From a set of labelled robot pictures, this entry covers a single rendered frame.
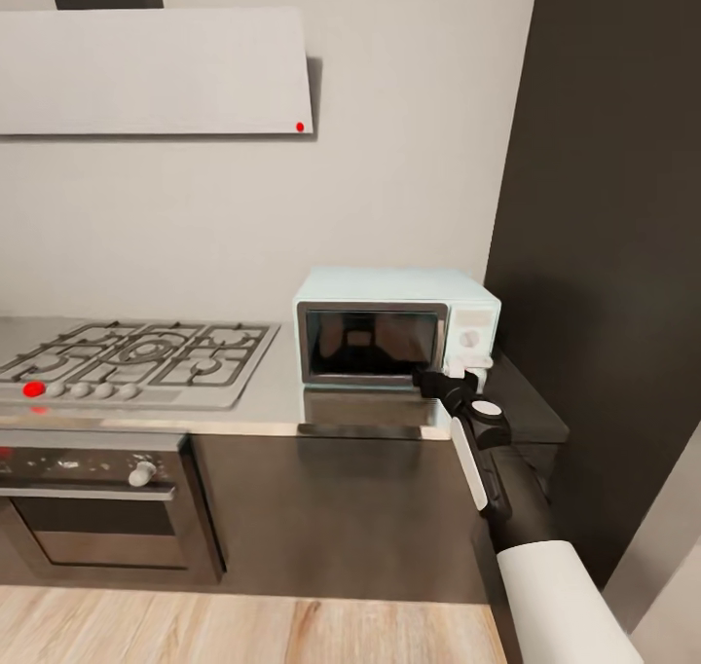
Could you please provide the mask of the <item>microwave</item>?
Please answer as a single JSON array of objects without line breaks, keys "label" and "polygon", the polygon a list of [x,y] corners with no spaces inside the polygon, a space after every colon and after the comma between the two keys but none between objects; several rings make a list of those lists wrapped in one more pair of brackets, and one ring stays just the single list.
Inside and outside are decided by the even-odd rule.
[{"label": "microwave", "polygon": [[[412,368],[444,373],[449,353],[498,346],[500,306],[461,268],[315,266],[293,301],[298,382],[421,394]],[[483,388],[485,369],[467,372]]]}]

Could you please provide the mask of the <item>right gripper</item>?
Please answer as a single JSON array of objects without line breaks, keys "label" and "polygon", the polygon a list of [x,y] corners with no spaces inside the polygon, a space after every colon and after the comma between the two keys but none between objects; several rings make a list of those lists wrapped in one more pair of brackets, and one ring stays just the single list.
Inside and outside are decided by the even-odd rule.
[{"label": "right gripper", "polygon": [[417,367],[412,368],[413,387],[420,387],[423,398],[438,398],[444,405],[446,399],[452,397],[456,389],[467,387],[470,391],[478,388],[478,376],[473,373],[464,373],[464,379],[451,379],[443,372],[420,372]]}]

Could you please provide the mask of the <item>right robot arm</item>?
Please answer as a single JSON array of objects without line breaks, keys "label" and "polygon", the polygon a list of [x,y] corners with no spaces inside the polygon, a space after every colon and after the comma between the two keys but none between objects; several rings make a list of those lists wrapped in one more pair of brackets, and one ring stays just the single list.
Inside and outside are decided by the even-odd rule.
[{"label": "right robot arm", "polygon": [[645,664],[550,509],[545,477],[527,464],[504,412],[477,394],[467,368],[492,367],[481,353],[449,353],[445,372],[412,368],[413,387],[438,398],[469,492],[488,526],[523,664]]}]

